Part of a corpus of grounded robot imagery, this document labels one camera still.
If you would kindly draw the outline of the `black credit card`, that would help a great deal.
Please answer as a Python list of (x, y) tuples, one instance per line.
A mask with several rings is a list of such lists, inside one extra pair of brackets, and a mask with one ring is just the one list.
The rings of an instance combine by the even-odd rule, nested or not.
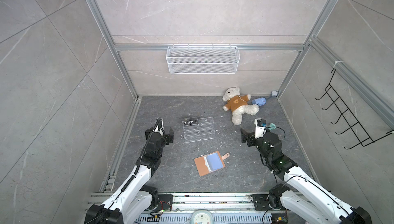
[(183, 126), (198, 125), (198, 118), (186, 118), (183, 120)]

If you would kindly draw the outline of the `clear acrylic tiered holder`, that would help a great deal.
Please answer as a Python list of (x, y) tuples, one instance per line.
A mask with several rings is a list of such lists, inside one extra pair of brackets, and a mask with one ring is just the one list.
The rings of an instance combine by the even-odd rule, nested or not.
[(183, 132), (186, 143), (215, 139), (214, 119), (198, 118), (198, 125), (183, 126)]

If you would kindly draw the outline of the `clear plastic card sleeves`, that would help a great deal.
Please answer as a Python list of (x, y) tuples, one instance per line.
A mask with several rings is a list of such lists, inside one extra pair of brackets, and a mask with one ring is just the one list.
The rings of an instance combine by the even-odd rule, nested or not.
[(219, 152), (214, 152), (204, 156), (205, 165), (209, 173), (220, 170), (225, 167), (222, 156)]

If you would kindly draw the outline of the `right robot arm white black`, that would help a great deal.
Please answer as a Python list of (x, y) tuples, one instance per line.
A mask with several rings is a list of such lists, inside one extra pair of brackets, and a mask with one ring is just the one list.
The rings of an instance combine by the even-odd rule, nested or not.
[(309, 224), (372, 222), (366, 210), (354, 208), (331, 194), (283, 154), (282, 141), (269, 128), (257, 126), (253, 133), (241, 129), (241, 142), (257, 148), (262, 164), (283, 181), (269, 191), (268, 201), (272, 210), (285, 208)]

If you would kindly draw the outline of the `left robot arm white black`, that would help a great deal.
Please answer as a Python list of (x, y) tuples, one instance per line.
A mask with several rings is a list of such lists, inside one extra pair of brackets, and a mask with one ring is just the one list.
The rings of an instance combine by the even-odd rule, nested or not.
[(137, 162), (120, 188), (101, 205), (87, 211), (85, 224), (133, 224), (142, 212), (159, 202), (158, 189), (146, 185), (159, 168), (163, 149), (173, 142), (174, 133), (161, 125), (145, 131), (146, 143)]

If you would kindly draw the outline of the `white teddy bear brown shirt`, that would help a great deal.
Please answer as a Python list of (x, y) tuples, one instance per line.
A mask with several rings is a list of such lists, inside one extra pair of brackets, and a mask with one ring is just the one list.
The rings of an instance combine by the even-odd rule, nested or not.
[(251, 95), (242, 96), (239, 87), (231, 87), (225, 91), (223, 101), (226, 104), (222, 107), (225, 112), (232, 112), (232, 122), (234, 125), (242, 123), (243, 114), (256, 115), (259, 112), (258, 105), (249, 105)]

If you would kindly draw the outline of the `blue cat-shaped toy device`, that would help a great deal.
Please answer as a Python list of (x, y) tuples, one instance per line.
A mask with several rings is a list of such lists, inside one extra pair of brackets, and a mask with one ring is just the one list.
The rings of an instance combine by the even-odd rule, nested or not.
[(261, 98), (256, 98), (251, 101), (253, 105), (258, 105), (259, 107), (264, 106), (266, 104), (266, 98), (261, 97)]

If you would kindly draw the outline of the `white round timer device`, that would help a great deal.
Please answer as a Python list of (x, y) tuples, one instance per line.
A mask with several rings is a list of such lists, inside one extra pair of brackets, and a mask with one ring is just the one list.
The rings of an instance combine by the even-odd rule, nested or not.
[(207, 210), (197, 210), (192, 214), (190, 224), (214, 224), (214, 217)]

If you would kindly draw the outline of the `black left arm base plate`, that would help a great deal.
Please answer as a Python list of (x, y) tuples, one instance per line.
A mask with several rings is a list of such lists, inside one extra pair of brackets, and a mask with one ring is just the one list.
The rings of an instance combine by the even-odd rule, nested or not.
[(151, 206), (146, 209), (149, 212), (158, 213), (160, 211), (172, 210), (173, 195), (172, 194), (159, 194), (152, 199)]

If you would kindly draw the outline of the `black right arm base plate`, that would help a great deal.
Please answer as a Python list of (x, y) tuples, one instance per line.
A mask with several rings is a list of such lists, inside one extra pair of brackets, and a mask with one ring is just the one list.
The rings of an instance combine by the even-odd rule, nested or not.
[(280, 202), (280, 198), (273, 194), (252, 194), (250, 197), (254, 209), (256, 211), (266, 211), (266, 210), (285, 210)]

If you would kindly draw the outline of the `aluminium rail front frame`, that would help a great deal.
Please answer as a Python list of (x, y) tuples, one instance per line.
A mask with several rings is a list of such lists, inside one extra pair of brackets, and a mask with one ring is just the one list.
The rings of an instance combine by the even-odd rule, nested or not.
[(225, 209), (243, 208), (252, 203), (251, 195), (241, 193), (208, 193), (208, 194), (187, 194), (181, 198), (179, 203), (172, 203), (172, 210), (179, 209), (220, 209), (224, 205)]

